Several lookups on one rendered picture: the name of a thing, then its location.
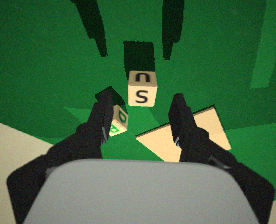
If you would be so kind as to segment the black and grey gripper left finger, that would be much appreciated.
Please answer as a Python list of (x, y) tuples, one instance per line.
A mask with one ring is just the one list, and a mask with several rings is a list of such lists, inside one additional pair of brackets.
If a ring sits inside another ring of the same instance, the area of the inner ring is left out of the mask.
[(113, 114), (112, 93), (103, 90), (88, 121), (80, 124), (76, 133), (8, 176), (6, 185), (16, 224), (24, 223), (44, 182), (57, 167), (74, 160), (103, 159), (100, 146), (108, 141)]

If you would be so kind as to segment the beige letter block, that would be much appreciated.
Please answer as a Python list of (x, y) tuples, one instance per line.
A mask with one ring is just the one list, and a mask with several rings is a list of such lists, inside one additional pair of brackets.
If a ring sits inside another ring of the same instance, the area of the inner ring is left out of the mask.
[(157, 92), (156, 73), (130, 71), (128, 81), (128, 105), (153, 107)]
[(128, 126), (128, 115), (118, 105), (113, 108), (114, 114), (109, 133), (111, 136), (127, 131)]

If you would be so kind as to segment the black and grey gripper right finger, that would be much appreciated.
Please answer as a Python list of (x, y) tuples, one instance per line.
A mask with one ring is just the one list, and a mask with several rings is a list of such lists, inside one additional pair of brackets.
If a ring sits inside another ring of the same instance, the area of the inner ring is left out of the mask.
[(237, 162), (236, 157), (212, 141), (209, 133), (197, 127), (182, 93), (173, 97), (168, 113), (173, 142), (181, 148), (179, 162), (207, 164), (233, 176), (260, 224), (268, 224), (275, 196), (273, 185), (264, 177)]

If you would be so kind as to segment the beige flat mat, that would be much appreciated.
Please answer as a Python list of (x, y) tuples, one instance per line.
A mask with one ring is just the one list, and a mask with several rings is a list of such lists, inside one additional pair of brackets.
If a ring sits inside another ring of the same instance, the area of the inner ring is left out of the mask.
[[(231, 149), (214, 107), (193, 116), (197, 127), (205, 129), (212, 141), (226, 150)], [(136, 139), (164, 161), (179, 162), (181, 148), (173, 142), (170, 124), (136, 136)]]

